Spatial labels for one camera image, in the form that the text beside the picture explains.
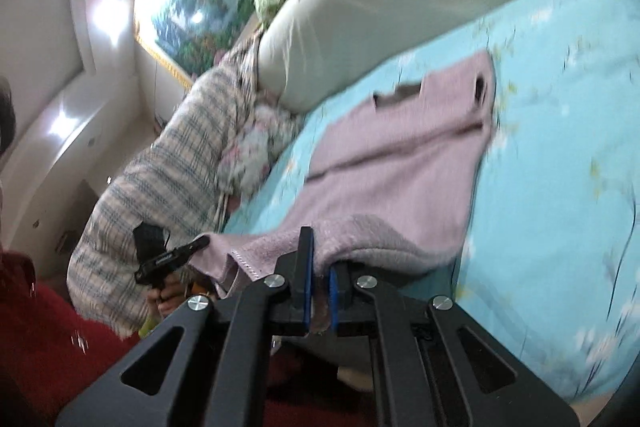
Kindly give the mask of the person's left hand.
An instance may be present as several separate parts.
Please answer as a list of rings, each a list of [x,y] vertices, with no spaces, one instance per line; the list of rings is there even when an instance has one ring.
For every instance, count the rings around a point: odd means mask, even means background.
[[[162,321],[186,300],[186,285],[177,274],[169,274],[162,288],[151,288],[146,293],[146,305],[154,320]]]

